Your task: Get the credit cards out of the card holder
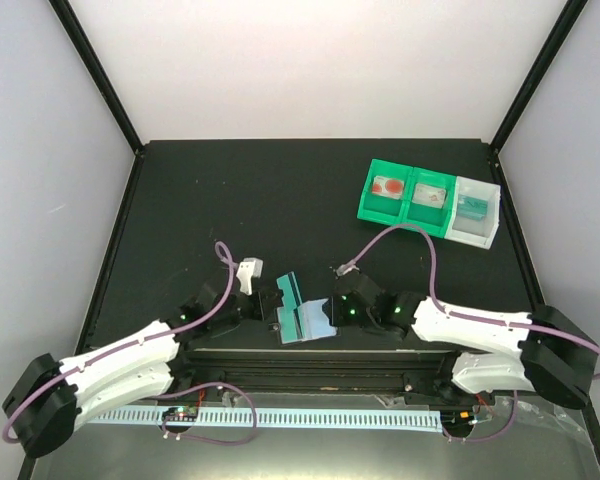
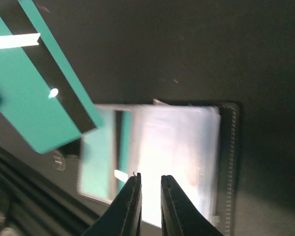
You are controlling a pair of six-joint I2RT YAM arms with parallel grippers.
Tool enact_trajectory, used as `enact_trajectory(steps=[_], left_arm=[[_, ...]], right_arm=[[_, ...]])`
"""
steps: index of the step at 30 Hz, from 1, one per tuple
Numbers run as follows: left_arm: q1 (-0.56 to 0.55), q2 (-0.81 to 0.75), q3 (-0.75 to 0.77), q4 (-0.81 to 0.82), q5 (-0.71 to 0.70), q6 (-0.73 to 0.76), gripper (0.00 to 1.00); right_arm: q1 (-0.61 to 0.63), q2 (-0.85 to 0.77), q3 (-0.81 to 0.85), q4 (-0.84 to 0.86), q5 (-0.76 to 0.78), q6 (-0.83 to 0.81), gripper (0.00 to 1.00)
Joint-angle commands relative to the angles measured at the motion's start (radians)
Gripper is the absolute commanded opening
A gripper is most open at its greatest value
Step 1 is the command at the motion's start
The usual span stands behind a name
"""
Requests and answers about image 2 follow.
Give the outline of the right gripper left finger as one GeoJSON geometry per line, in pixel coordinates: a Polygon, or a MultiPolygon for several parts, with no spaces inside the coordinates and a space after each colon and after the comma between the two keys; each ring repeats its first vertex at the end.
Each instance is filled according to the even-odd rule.
{"type": "Polygon", "coordinates": [[[139,236],[142,223],[141,174],[131,176],[109,208],[84,236],[139,236]]]}

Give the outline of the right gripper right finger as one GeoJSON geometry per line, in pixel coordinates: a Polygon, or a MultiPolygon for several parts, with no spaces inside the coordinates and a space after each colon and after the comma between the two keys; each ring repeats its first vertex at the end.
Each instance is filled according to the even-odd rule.
{"type": "Polygon", "coordinates": [[[162,235],[222,235],[195,208],[173,176],[161,177],[162,235]]]}

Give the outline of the black leather card holder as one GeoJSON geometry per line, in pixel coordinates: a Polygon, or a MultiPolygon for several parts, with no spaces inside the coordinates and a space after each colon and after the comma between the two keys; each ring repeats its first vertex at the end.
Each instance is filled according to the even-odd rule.
{"type": "MultiPolygon", "coordinates": [[[[237,104],[169,105],[154,100],[146,105],[97,104],[95,108],[132,112],[128,174],[129,178],[141,174],[142,223],[162,235],[161,177],[171,175],[221,236],[233,234],[237,104]]],[[[82,137],[54,150],[58,170],[65,169],[66,158],[76,157],[79,172],[82,137]]]]}

